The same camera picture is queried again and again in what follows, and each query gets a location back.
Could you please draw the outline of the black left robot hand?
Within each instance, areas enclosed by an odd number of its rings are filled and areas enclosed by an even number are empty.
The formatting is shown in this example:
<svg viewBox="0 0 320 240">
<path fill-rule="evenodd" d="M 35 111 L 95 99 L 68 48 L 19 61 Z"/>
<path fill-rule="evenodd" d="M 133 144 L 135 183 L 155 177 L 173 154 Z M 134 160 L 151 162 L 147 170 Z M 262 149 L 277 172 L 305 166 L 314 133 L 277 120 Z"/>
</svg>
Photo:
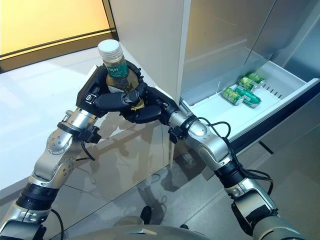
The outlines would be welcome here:
<svg viewBox="0 0 320 240">
<path fill-rule="evenodd" d="M 85 85 L 77 94 L 76 106 L 89 112 L 98 118 L 108 112 L 126 112 L 136 106 L 142 100 L 147 91 L 147 84 L 143 81 L 141 69 L 127 61 L 128 69 L 138 80 L 138 86 L 125 92 L 110 92 L 106 78 L 107 68 L 104 65 L 97 66 Z"/>
</svg>

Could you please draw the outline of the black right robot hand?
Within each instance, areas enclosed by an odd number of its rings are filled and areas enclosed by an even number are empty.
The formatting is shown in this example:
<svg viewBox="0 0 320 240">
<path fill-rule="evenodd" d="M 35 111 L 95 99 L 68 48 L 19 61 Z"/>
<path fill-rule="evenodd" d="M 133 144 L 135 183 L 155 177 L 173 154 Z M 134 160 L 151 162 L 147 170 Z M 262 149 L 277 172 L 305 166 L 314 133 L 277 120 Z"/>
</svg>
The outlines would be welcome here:
<svg viewBox="0 0 320 240">
<path fill-rule="evenodd" d="M 136 124 L 150 123 L 159 120 L 169 126 L 173 112 L 178 111 L 176 102 L 155 87 L 146 87 L 143 97 L 144 107 L 138 110 L 125 110 L 121 115 L 129 122 Z"/>
</svg>

